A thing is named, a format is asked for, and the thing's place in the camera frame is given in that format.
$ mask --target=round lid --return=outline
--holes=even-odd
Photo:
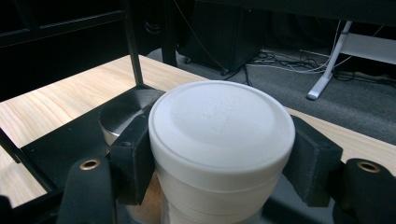
[[[167,92],[152,107],[148,129],[164,170],[196,188],[221,191],[278,177],[295,135],[278,101],[228,81],[198,81]]]

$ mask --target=white container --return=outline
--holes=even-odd
[[[216,224],[260,211],[295,135],[289,113],[274,98],[227,81],[167,92],[152,107],[148,130],[166,200],[196,223]]]

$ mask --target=black box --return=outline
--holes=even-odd
[[[236,71],[262,48],[263,15],[257,9],[196,2],[193,32],[179,41],[177,51],[186,62],[212,65],[223,73]]]

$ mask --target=black furniture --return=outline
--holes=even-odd
[[[175,7],[173,0],[163,0],[170,7]],[[263,10],[272,10],[303,16],[312,16],[324,19],[342,21],[357,21],[363,23],[396,26],[396,1],[395,0],[196,0],[223,6],[246,7]],[[167,21],[172,28],[174,23]],[[168,46],[163,60],[165,63],[175,65],[176,50],[174,31],[168,29]]]

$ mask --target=wooden tabletop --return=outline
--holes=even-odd
[[[185,83],[205,80],[143,56],[140,63],[145,84],[157,90],[169,91]],[[0,127],[17,147],[23,147],[134,85],[130,58],[123,57],[0,103]],[[288,110],[342,147],[342,161],[350,158],[375,161],[396,175],[396,146]],[[15,207],[45,193],[24,166],[0,148],[0,194],[7,195]]]

